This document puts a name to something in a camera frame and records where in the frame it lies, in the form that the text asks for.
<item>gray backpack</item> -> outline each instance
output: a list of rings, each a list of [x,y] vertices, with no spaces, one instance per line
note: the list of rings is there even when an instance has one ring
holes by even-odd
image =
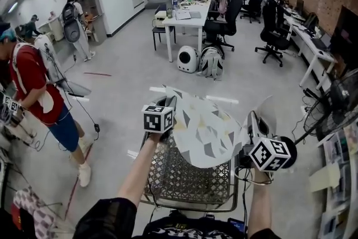
[[[223,60],[219,50],[214,47],[205,48],[201,53],[198,75],[220,80],[223,73]]]

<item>hand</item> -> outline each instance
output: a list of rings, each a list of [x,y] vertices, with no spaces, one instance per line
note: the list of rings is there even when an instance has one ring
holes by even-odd
[[[162,134],[151,133],[148,139],[151,139],[155,144],[157,144],[161,138]]]

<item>white desk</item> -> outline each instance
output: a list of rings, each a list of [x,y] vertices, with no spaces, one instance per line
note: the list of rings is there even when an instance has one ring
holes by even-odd
[[[307,45],[307,47],[313,53],[313,58],[312,58],[312,60],[311,60],[311,62],[309,64],[309,67],[308,67],[305,75],[303,76],[302,81],[300,82],[300,87],[303,86],[303,84],[305,83],[305,81],[309,77],[310,72],[312,71],[314,66],[319,62],[318,59],[323,59],[323,60],[326,60],[326,61],[331,63],[329,65],[328,69],[324,72],[324,76],[319,80],[319,84],[316,87],[316,90],[318,90],[319,88],[322,87],[322,85],[326,81],[326,79],[328,77],[328,74],[332,71],[333,67],[335,66],[335,63],[337,63],[337,60],[332,56],[331,53],[319,50],[314,45],[314,43],[312,42],[311,37],[306,32],[304,32],[304,31],[302,31],[300,29],[300,28],[304,29],[304,27],[299,22],[295,21],[294,18],[285,15],[285,19],[286,19],[287,23],[290,25],[290,32],[295,31],[297,36],[300,37],[304,41],[304,43]],[[298,56],[301,56],[302,55],[302,48],[301,48],[300,45],[297,45],[297,46],[300,49],[300,52],[298,53]]]
[[[210,6],[210,1],[208,0],[205,3],[198,3],[198,4],[192,4],[190,6],[186,6],[187,9],[183,10],[180,9],[178,10],[178,12],[200,12],[201,14],[201,18],[191,18],[191,19],[184,19],[184,20],[176,20],[175,15],[173,15],[173,18],[166,18],[163,21],[163,24],[165,25],[166,28],[166,37],[167,37],[167,48],[168,48],[168,57],[169,57],[169,62],[173,62],[173,58],[172,58],[172,47],[171,47],[171,43],[170,43],[170,30],[169,27],[170,26],[187,26],[187,27],[195,27],[198,28],[198,50],[201,53],[201,48],[202,48],[202,28],[205,25],[205,21],[206,18],[208,16],[208,12],[209,12],[209,6]]]

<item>black shirt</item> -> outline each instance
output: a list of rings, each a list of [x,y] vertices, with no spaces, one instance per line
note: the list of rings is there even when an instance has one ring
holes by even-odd
[[[136,206],[124,198],[104,199],[96,203],[78,222],[74,239],[131,238]],[[228,222],[209,218],[189,219],[165,217],[149,223],[142,236],[134,238],[205,238],[244,239],[244,234]],[[279,239],[270,229],[254,234],[251,239]]]

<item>person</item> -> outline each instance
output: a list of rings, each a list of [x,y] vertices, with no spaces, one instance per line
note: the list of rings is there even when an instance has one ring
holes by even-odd
[[[78,222],[74,239],[130,238],[137,208],[147,184],[152,158],[160,134],[151,134],[124,180],[116,198],[98,201]],[[255,170],[255,181],[267,181]],[[149,223],[143,235],[135,238],[246,238],[231,223],[209,218],[189,219],[177,212]],[[271,230],[271,204],[268,186],[255,185],[248,222],[248,238],[279,239]]]
[[[81,4],[78,3],[79,0],[67,0],[67,3],[74,5],[78,12],[77,24],[80,28],[80,37],[78,41],[73,43],[76,50],[79,52],[81,58],[86,62],[92,59],[96,55],[96,52],[90,51],[90,45],[88,44],[88,37],[83,28],[83,25],[86,25],[87,21],[84,17]]]
[[[34,14],[31,18],[30,22],[25,25],[25,41],[32,45],[35,42],[35,38],[32,37],[33,33],[35,33],[37,36],[42,34],[42,33],[38,32],[36,29],[35,22],[38,20],[39,20],[39,18],[37,17],[36,14]]]
[[[24,45],[16,55],[16,67],[21,77],[19,80],[13,67],[13,53],[17,45],[15,31],[10,24],[0,24],[0,60],[10,61],[10,74],[17,90],[16,99],[20,99],[18,103],[45,124],[54,137],[72,153],[79,164],[80,186],[86,187],[90,183],[91,168],[84,159],[83,152],[91,146],[93,140],[85,137],[81,126],[72,118],[59,90],[46,82],[46,68],[42,57],[29,45]]]

